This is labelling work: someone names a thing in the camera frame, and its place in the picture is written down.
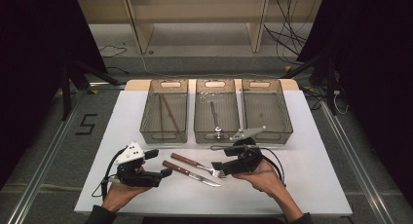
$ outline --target table surface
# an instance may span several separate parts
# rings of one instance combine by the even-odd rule
[[[135,81],[127,85],[127,88],[133,89],[131,86],[133,83]],[[162,161],[169,160],[222,186],[210,187],[174,172],[170,177],[162,180],[160,187],[139,195],[120,212],[142,216],[268,217],[282,214],[274,200],[254,190],[248,182],[232,176],[224,179],[214,178],[205,171],[190,168],[170,158],[170,154],[174,152],[194,159],[205,166],[210,166],[210,162],[234,160],[234,158],[226,157],[222,151],[209,150],[210,144],[195,142],[195,135],[192,131],[195,105],[194,84],[195,80],[190,80],[188,141],[183,144],[146,144],[139,132],[139,127],[147,91],[121,91],[75,211],[90,212],[93,205],[101,205],[101,198],[92,197],[94,189],[116,152],[136,140],[144,151],[160,149],[157,158],[146,162],[147,171],[160,171],[165,168],[162,166]],[[239,89],[237,89],[237,95],[241,97]],[[284,90],[284,97],[294,133],[285,145],[262,144],[260,146],[271,148],[277,154],[285,172],[287,189],[304,212],[310,212],[312,215],[351,215],[349,203],[325,151],[304,95],[301,91]]]

